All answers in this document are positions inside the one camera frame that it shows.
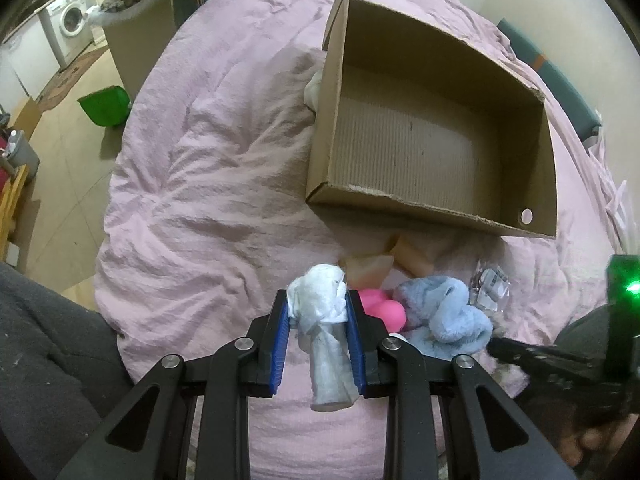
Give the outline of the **person's right hand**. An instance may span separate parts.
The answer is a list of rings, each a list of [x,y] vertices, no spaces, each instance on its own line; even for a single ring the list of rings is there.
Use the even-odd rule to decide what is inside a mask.
[[[587,428],[580,426],[572,415],[561,428],[554,447],[568,466],[575,468],[588,460],[588,469],[600,474],[623,446],[637,419],[637,415],[631,414],[618,422]]]

